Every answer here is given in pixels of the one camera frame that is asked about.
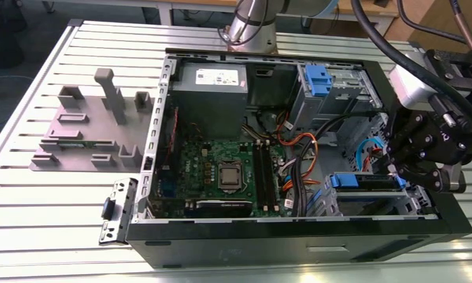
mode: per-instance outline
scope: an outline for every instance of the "slotted metal tabletop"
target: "slotted metal tabletop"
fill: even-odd
[[[393,43],[417,51],[407,42]],[[386,71],[394,66],[363,39],[279,34],[278,46],[282,54],[374,60]],[[103,96],[94,74],[110,67],[125,96],[139,90],[155,95],[167,47],[226,49],[209,28],[91,21],[67,28],[0,135],[0,280],[472,282],[472,235],[377,264],[177,271],[154,271],[130,246],[99,246],[105,199],[115,180],[138,175],[34,172],[30,160],[60,106],[62,86],[80,85],[84,94]],[[465,172],[470,185],[457,198],[472,224],[472,162]]]

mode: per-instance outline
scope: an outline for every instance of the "floor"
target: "floor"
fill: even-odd
[[[145,24],[142,8],[110,5],[88,5],[56,3],[55,13],[48,14],[40,1],[23,1],[22,12],[28,28],[16,33],[16,39],[23,48],[26,59],[15,68],[0,70],[0,76],[18,75],[34,78],[58,42],[58,39],[74,18],[92,21],[130,22]],[[154,24],[161,24],[157,9],[147,11]],[[182,11],[175,11],[175,24],[183,26],[202,26],[207,28],[223,27],[234,18],[231,13],[211,13],[191,11],[191,19],[185,20]],[[277,22],[279,32],[303,33],[301,18],[281,17]],[[26,93],[31,80],[24,77],[0,78],[0,132],[15,111],[16,105]]]

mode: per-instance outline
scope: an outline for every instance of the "ram slot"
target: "ram slot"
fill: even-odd
[[[270,210],[278,211],[277,190],[274,182],[274,163],[271,160],[270,146],[262,148],[262,169],[266,183],[266,197]]]
[[[262,171],[262,144],[254,144],[253,147],[254,155],[254,175],[255,175],[255,188],[258,192],[258,208],[262,210],[269,210],[266,205],[266,183],[265,175]]]

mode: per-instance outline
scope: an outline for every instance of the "open computer tower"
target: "open computer tower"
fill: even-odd
[[[455,197],[381,161],[397,95],[378,62],[167,50],[158,88],[139,179],[117,182],[102,245],[131,244],[155,268],[318,264],[385,261],[472,233]],[[363,111],[310,147],[298,208],[291,164],[311,139],[281,140]]]

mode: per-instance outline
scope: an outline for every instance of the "green motherboard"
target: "green motherboard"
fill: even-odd
[[[279,217],[285,213],[282,205],[278,206],[278,211],[275,208],[263,209],[262,205],[259,206],[254,147],[253,143],[237,141],[189,141],[183,144],[177,180],[163,180],[161,184],[163,196],[170,198],[170,201],[162,203],[163,217],[185,218],[186,202],[182,200],[191,199],[253,202],[253,217]],[[279,146],[270,146],[269,153],[271,158],[269,164],[274,167],[273,170],[277,170],[283,158],[283,149]],[[226,172],[238,172],[238,176],[226,174],[225,178],[222,176],[225,169]],[[277,202],[281,204],[283,201],[279,198],[278,178],[273,175],[269,179]]]

